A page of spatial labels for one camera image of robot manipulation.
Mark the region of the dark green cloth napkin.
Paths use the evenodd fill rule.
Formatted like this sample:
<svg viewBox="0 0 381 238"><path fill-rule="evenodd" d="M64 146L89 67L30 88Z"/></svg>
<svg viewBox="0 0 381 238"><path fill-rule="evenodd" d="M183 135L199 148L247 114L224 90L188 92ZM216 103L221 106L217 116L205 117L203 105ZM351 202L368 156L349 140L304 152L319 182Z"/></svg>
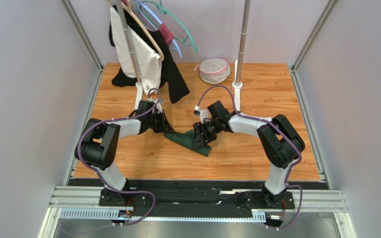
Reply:
<svg viewBox="0 0 381 238"><path fill-rule="evenodd" d="M206 157L209 156L209 152L211 151L211 147L208 145L204 145L196 149L193 148L193 144L194 144L193 130L187 131L185 133L180 133L176 131L165 132L164 136L167 139L175 142L176 144L179 144L189 150L192 150L193 152L196 152Z"/></svg>

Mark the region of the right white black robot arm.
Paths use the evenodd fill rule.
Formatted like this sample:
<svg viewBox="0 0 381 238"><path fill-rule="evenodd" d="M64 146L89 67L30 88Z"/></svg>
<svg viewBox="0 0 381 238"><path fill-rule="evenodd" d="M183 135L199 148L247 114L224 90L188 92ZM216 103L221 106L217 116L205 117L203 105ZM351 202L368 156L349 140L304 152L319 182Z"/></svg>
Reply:
<svg viewBox="0 0 381 238"><path fill-rule="evenodd" d="M269 195L279 195L285 189L290 170L301 160L305 143L284 115L259 118L239 111L229 112L220 101L194 113L200 122L193 125L192 149L196 150L216 140L220 132L242 133L258 137L270 161L270 170L265 182Z"/></svg>

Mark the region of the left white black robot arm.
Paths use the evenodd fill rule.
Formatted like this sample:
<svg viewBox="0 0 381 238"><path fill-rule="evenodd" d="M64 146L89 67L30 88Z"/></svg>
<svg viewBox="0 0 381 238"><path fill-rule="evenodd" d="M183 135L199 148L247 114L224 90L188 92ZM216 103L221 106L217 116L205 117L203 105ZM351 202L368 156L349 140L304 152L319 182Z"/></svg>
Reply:
<svg viewBox="0 0 381 238"><path fill-rule="evenodd" d="M148 129L155 133L173 132L159 103L140 100L138 108L119 119L89 119L77 143L74 156L93 170L106 189L128 193L129 181L115 164L119 139L139 135Z"/></svg>

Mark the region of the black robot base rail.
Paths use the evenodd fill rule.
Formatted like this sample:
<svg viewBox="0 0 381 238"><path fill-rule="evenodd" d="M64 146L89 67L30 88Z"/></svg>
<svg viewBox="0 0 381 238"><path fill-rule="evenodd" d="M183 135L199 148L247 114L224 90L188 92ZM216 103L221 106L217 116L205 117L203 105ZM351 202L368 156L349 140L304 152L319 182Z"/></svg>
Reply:
<svg viewBox="0 0 381 238"><path fill-rule="evenodd" d="M292 188L279 195L267 195L263 181L226 180L129 180L131 194L104 188L96 178L74 178L69 186L95 187L98 206L116 208L115 218L138 218L146 213L161 218L248 218L252 209L279 212L297 208L299 189L303 198L309 190L326 190L319 181L291 182Z"/></svg>

